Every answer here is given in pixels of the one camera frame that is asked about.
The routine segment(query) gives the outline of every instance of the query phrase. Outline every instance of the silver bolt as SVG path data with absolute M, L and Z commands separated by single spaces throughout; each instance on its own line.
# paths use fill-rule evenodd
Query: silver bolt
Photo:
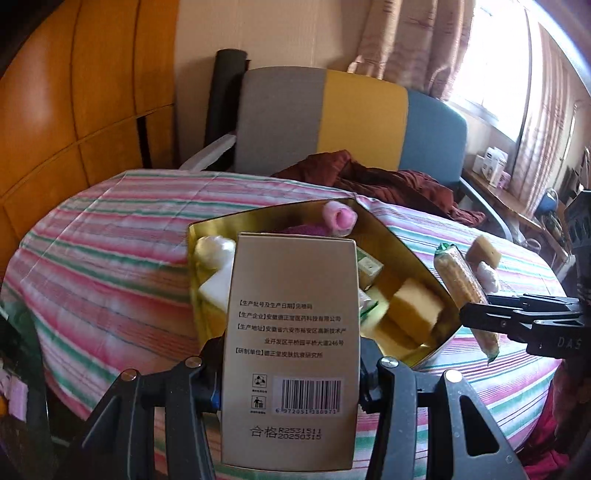
M 121 372 L 121 380 L 131 382 L 138 378 L 138 371 L 135 368 L 127 368 Z
M 445 378 L 451 383 L 458 383 L 462 381 L 462 373 L 457 370 L 448 370 L 445 372 Z
M 200 356 L 190 356 L 185 360 L 185 365 L 189 368 L 199 368 L 203 363 Z
M 380 363 L 383 367 L 386 368 L 396 368 L 398 366 L 398 360 L 396 360 L 393 356 L 385 356 L 380 360 Z

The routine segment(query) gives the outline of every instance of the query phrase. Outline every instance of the open yellow container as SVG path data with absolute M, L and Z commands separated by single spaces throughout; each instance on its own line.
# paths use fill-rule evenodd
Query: open yellow container
M 460 327 L 459 311 L 447 290 L 427 267 L 376 217 L 354 199 L 336 199 L 349 205 L 358 216 L 351 235 L 358 247 L 384 264 L 376 282 L 366 292 L 378 306 L 361 324 L 361 335 L 374 339 L 384 355 L 391 355 L 414 367 L 434 355 Z M 212 272 L 200 268 L 193 257 L 197 240 L 206 235 L 222 235 L 237 240 L 240 232 L 277 232 L 304 223 L 322 223 L 322 208 L 329 200 L 287 203 L 234 213 L 189 225 L 187 255 L 191 281 L 191 303 L 201 346 L 226 329 L 226 314 L 203 300 L 199 287 Z M 444 302 L 429 345 L 417 345 L 398 325 L 385 316 L 389 300 L 408 277 L 414 277 Z

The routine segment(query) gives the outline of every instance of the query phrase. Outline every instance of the window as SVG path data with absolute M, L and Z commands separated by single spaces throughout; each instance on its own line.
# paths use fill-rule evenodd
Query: window
M 468 48 L 450 100 L 515 141 L 529 75 L 525 9 L 517 0 L 476 0 Z

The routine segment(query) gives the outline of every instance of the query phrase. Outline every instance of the patterned curtain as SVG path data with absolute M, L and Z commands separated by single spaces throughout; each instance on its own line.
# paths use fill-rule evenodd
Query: patterned curtain
M 350 73 L 447 99 L 464 58 L 475 0 L 374 0 Z
M 549 33 L 532 21 L 532 72 L 525 129 L 509 191 L 533 215 L 558 160 L 569 99 L 569 73 Z

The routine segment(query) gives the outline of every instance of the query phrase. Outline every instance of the pink striped tablecloth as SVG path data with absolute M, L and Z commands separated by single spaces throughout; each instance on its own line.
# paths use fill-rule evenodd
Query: pink striped tablecloth
M 75 195 L 27 234 L 9 263 L 0 299 L 25 304 L 40 338 L 50 387 L 85 418 L 111 382 L 127 367 L 161 371 L 197 352 L 189 300 L 187 225 L 228 213 L 302 200 L 354 196 L 437 276 L 433 254 L 441 242 L 466 251 L 481 234 L 449 220 L 374 199 L 296 181 L 230 173 L 172 170 L 129 171 Z M 504 293 L 564 295 L 537 255 L 490 236 L 503 255 Z M 464 373 L 517 448 L 538 419 L 558 362 L 525 353 L 501 338 L 490 366 L 462 328 L 422 369 Z M 378 418 L 359 414 L 354 469 L 321 474 L 244 471 L 219 463 L 215 417 L 207 436 L 220 478 L 334 478 L 365 476 Z M 161 417 L 157 429 L 163 428 Z M 164 443 L 157 459 L 165 465 Z M 418 420 L 415 476 L 426 472 L 427 417 Z

